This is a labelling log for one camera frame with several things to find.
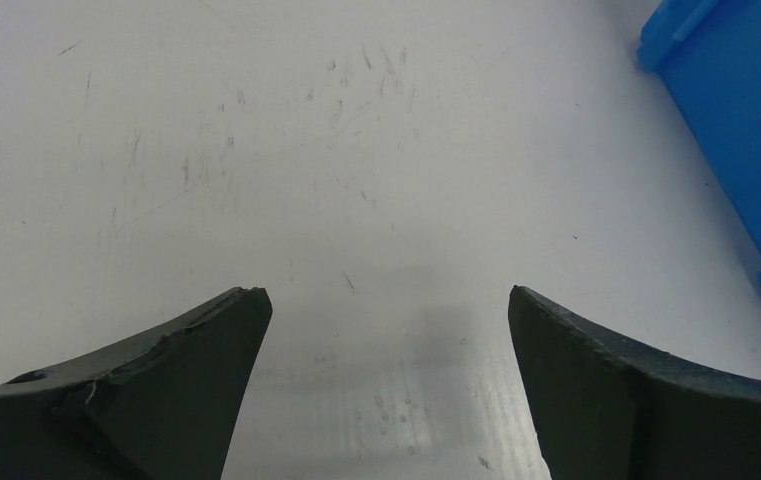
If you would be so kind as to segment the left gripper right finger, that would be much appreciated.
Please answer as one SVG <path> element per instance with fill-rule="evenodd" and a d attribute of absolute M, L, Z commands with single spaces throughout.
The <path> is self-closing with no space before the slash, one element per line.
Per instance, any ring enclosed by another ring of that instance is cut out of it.
<path fill-rule="evenodd" d="M 761 479 L 761 380 L 706 367 L 516 286 L 508 324 L 555 479 Z"/>

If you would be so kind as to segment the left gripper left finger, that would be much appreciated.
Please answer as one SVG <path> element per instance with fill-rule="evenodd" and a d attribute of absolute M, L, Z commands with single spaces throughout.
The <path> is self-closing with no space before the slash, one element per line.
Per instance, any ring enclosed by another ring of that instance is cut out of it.
<path fill-rule="evenodd" d="M 218 479 L 272 317 L 233 288 L 0 384 L 0 479 Z"/>

